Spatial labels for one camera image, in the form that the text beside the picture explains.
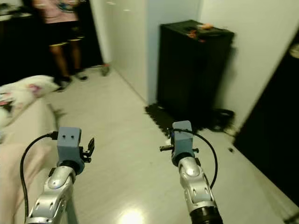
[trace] pink shirt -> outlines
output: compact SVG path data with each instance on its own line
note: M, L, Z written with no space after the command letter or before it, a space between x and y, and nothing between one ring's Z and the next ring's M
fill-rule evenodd
M34 6L42 10L45 23L77 21L71 2L74 0L34 0Z

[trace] black cable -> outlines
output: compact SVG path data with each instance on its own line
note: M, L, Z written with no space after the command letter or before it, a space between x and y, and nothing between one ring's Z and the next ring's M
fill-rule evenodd
M210 185L210 188L212 189L213 186L214 186L214 184L215 184L215 182L216 182L216 178L217 178L217 174L218 174L218 160L217 160L216 152L215 152L213 146L211 145L211 143L208 140L206 140L204 137L202 137L201 135L197 134L196 132L190 131L188 129L174 128L174 129L172 129L172 131L174 131L174 132L186 132L186 133L193 134L193 135L197 136L198 138L202 139L206 144L209 145L209 147L212 150L212 153L213 153L213 156L214 156L214 161L215 161L215 173L214 173L214 177L213 177L212 183Z
M25 202L25 221L26 221L26 217L28 217L28 194L27 194L27 188L26 188L26 183L25 183L25 178L24 178L24 161L25 161L25 157L27 152L30 150L30 148L40 139L43 138L52 138L53 140L56 140L58 137L58 132L52 132L52 133L48 133L48 134L44 134L40 137L38 137L37 139L35 139L33 142L31 142L25 152L23 153L23 156L21 158L21 162L20 162L20 178L21 178L21 183L22 183L22 187L23 187L23 193L24 193L24 202Z

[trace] person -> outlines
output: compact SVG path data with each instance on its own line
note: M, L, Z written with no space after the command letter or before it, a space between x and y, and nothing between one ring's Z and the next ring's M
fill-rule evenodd
M63 45L70 44L71 57L75 69L75 77L80 81L87 80L87 76L81 68L81 54L78 41L83 38L78 16L74 8L78 0L33 0L33 6L39 9L46 24L46 35L50 52L62 74L61 87L64 90L72 81L66 58L63 52Z

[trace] door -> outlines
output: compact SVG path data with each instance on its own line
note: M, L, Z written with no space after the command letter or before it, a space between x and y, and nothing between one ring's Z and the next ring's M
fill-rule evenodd
M234 145L299 206L299 31Z
M84 34L84 39L81 42L82 66L88 68L95 65L102 65L103 59L91 11L90 0L80 0L77 13L80 27Z

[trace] orange object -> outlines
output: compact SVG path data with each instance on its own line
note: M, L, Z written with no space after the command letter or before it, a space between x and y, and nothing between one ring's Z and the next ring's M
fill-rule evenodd
M210 23L205 23L204 25L201 26L202 29L212 29L213 25Z
M196 30L191 30L190 33L188 34L188 37L190 38L195 38L196 37Z

